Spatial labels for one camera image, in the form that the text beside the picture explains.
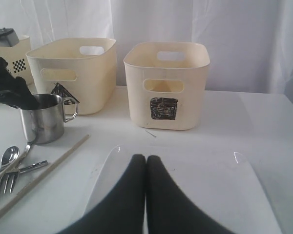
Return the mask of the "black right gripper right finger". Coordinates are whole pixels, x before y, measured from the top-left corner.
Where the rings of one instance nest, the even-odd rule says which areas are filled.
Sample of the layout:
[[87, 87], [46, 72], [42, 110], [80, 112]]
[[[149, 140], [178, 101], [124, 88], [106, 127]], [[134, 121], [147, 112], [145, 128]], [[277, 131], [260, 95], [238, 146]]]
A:
[[159, 156], [146, 162], [146, 214], [150, 234], [231, 234], [178, 187]]

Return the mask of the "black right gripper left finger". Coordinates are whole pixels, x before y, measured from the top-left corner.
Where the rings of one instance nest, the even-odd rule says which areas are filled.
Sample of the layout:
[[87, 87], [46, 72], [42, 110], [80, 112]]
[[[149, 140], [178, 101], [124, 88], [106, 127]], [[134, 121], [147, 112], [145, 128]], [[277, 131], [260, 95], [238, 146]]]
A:
[[62, 234], [141, 234], [145, 212], [146, 158], [132, 156], [111, 191]]

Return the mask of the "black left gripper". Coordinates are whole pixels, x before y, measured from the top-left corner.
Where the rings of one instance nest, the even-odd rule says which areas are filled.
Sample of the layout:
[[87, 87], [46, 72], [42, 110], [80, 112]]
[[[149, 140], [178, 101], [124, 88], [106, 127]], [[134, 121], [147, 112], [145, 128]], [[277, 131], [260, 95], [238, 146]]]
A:
[[14, 77], [6, 69], [7, 62], [0, 57], [0, 102], [14, 108], [38, 109], [39, 102], [32, 95], [22, 77]]

